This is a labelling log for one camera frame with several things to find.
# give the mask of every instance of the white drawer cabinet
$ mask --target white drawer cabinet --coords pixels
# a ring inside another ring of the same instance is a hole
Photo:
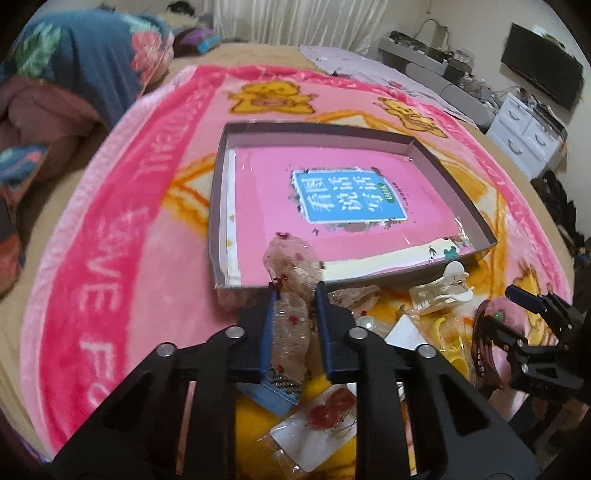
[[[523,134],[531,122],[531,113],[517,98],[509,95],[499,112],[499,120],[509,129]]]
[[[560,148],[560,137],[517,98],[508,95],[486,136],[531,180],[538,177]]]

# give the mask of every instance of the blue label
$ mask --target blue label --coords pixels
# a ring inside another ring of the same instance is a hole
[[[395,190],[373,170],[295,171],[292,181],[310,223],[406,220]]]

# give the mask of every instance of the white curtain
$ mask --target white curtain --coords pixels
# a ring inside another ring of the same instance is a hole
[[[200,0],[224,38],[366,53],[388,0]]]

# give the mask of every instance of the pink fleece blanket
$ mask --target pink fleece blanket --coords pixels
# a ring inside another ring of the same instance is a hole
[[[428,146],[499,239],[470,271],[475,300],[456,312],[467,325],[480,301],[502,295],[509,283],[535,293],[551,287],[570,299],[556,256],[511,179],[435,106],[302,70],[189,67],[119,122],[47,245],[25,316],[21,377],[50,453],[157,344],[200,343],[233,323],[216,304],[206,229],[222,129],[249,119],[360,125],[415,135]],[[375,316],[387,312],[382,306]],[[532,343],[550,338],[539,318],[522,327]],[[507,399],[507,408],[521,400]]]

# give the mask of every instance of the plastic packaging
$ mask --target plastic packaging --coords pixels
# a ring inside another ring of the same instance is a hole
[[[292,291],[311,305],[314,289],[322,280],[323,264],[306,241],[277,232],[265,251],[263,263],[280,290]]]
[[[462,319],[453,314],[415,320],[420,332],[468,381],[475,382],[474,364]]]
[[[343,288],[331,291],[329,302],[351,310],[355,319],[367,315],[379,300],[379,287],[369,285],[361,288]]]
[[[333,385],[259,441],[272,450],[288,480],[296,480],[355,437],[356,403],[345,385]]]
[[[310,344],[306,302],[295,293],[283,292],[274,309],[272,366],[290,380],[303,382]]]
[[[388,334],[392,331],[392,328],[394,328],[393,325],[390,325],[389,323],[385,322],[380,322],[379,320],[376,320],[370,315],[363,315],[359,317],[355,320],[355,325],[357,325],[358,327],[368,329],[370,332],[373,332],[382,338],[386,338]]]

